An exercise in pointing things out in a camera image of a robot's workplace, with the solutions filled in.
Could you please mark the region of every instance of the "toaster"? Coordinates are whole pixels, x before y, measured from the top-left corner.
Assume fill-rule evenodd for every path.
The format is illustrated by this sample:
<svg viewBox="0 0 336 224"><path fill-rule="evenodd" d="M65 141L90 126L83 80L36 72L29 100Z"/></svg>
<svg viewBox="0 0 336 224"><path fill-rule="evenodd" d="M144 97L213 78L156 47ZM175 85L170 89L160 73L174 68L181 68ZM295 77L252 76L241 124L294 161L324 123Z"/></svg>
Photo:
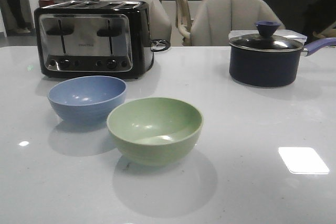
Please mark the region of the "toaster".
<svg viewBox="0 0 336 224"><path fill-rule="evenodd" d="M68 1L34 12L41 71L48 77L138 78L154 62L145 2Z"/></svg>

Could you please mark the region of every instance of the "white table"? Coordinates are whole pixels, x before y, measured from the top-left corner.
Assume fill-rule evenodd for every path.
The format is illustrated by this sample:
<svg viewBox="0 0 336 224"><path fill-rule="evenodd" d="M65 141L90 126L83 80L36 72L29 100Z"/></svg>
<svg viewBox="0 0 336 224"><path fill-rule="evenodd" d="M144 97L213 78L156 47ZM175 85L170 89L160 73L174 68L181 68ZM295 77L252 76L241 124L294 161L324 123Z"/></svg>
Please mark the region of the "white table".
<svg viewBox="0 0 336 224"><path fill-rule="evenodd" d="M130 163L104 125L69 126L46 95L36 47L0 48L0 223L331 224L336 221L336 49L302 58L266 89L228 73L229 47L179 47L128 81L127 100L171 97L204 127L181 161ZM313 148L327 174L293 174L280 147Z"/></svg>

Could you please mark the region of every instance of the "pot lid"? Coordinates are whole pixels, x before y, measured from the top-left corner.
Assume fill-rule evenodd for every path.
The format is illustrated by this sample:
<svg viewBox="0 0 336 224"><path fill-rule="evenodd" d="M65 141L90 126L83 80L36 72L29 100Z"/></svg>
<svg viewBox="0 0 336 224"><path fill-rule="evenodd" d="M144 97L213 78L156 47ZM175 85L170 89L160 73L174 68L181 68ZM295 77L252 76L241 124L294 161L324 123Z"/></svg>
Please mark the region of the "pot lid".
<svg viewBox="0 0 336 224"><path fill-rule="evenodd" d="M255 23L258 34L248 34L231 38L231 46L252 51L264 52L292 52L303 48L303 44L273 33L281 25L278 22L258 21Z"/></svg>
<svg viewBox="0 0 336 224"><path fill-rule="evenodd" d="M260 34L248 34L233 37L229 43L237 48L263 52L292 52L303 48L299 41L278 35L263 37Z"/></svg>

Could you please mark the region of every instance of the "navy blue saucepan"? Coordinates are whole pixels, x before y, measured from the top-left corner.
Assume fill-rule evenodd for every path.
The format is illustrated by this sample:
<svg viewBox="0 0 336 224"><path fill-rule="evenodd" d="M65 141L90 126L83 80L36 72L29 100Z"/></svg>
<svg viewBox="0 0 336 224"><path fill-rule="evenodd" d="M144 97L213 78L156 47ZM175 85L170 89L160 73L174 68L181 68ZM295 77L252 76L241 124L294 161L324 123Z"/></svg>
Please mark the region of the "navy blue saucepan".
<svg viewBox="0 0 336 224"><path fill-rule="evenodd" d="M253 86L282 87L295 81L301 56L336 45L336 38L319 39L304 46L297 40L273 35L279 25L275 22L258 22L258 34L229 40L229 73L232 78Z"/></svg>

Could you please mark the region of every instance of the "bowl rim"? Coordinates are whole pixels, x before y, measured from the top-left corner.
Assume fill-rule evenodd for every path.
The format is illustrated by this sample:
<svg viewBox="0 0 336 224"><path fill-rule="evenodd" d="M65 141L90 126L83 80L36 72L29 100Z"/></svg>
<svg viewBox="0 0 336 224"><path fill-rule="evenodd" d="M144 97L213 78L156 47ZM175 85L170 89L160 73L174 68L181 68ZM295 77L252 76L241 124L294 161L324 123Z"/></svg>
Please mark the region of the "bowl rim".
<svg viewBox="0 0 336 224"><path fill-rule="evenodd" d="M66 83L66 82L70 82L70 81L77 80L77 79L97 78L97 77L105 77L105 78L109 78L109 79L118 80L118 81L120 81L121 83L124 84L124 90L123 90L120 94L118 94L117 96L115 96L115 97L113 97L113 98L110 98L110 99L107 99L107 100L104 100L104 101L100 101L100 102L89 103L89 104L70 105L70 104L66 104L66 103L63 103L63 102L57 102L57 101L55 101L54 99L52 99L52 98L50 97L50 93L51 93L51 91L52 91L54 88L56 88L57 86L60 86L60 85L62 85L62 84L64 84L64 83ZM105 103L105 102L114 100L114 99L116 99L116 98L118 98L118 97L124 95L124 94L126 93L126 90L127 90L127 84L126 84L126 82L125 82L124 80L121 80L121 79L117 78L117 77L113 77L113 76L82 76L82 77L76 77L76 78L71 78L71 79L62 81L62 82L56 84L55 86L53 86L53 87L49 90L49 92L48 92L48 100L51 101L51 102L53 102L53 103L55 103L55 104L64 105L64 106L76 106L76 107L81 107L81 106L91 106L91 105L97 105L97 104L101 104L101 103Z"/></svg>
<svg viewBox="0 0 336 224"><path fill-rule="evenodd" d="M110 117L112 116L112 114L114 113L115 110L117 110L119 107L121 107L121 106L125 106L125 105L127 105L128 103L131 103L131 102L140 101L140 100L150 100L150 99L168 99L168 100L174 100L174 101L178 101L178 102L183 102L183 103L185 103L185 104L191 106L192 108L194 108L194 110L197 111L197 112L199 113L199 115L200 115L200 117L201 117L201 123L199 124L199 126L197 127L197 129L196 129L193 133L191 133L191 134L185 136L184 138L182 138L182 139L180 139L180 140L178 140L178 141L167 142L167 143L160 143L160 144L135 143L135 142L133 142L133 141L129 141L129 140L123 139L123 138L121 138L120 136L116 135L116 134L113 132L113 130L111 129L111 127L110 127L110 125L109 125L108 122L109 122L109 119L110 119ZM195 107L194 105L192 105L192 104L190 104L190 103L188 103L188 102L186 102L186 101L183 101L183 100L180 100L180 99L175 99L175 98L169 98L169 97L146 97L146 98L134 99L134 100L132 100L132 101L125 102L125 103L123 103L123 104L121 104L121 105L115 107L115 108L109 113L109 115L107 116L107 119L106 119L106 125L107 125L107 128L108 128L108 131L109 131L111 134L113 134L113 135L116 136L117 138L121 139L122 141L131 143L131 144L135 144L135 145L142 145L142 146L162 146L162 145L171 145L171 144L175 144L175 143L182 142L182 141L186 140L187 138L190 138L190 137L192 137L193 135L197 134L197 133L202 129L202 127L203 127L203 123L204 123L204 117L203 117L203 114L201 113L201 111L200 111L197 107Z"/></svg>

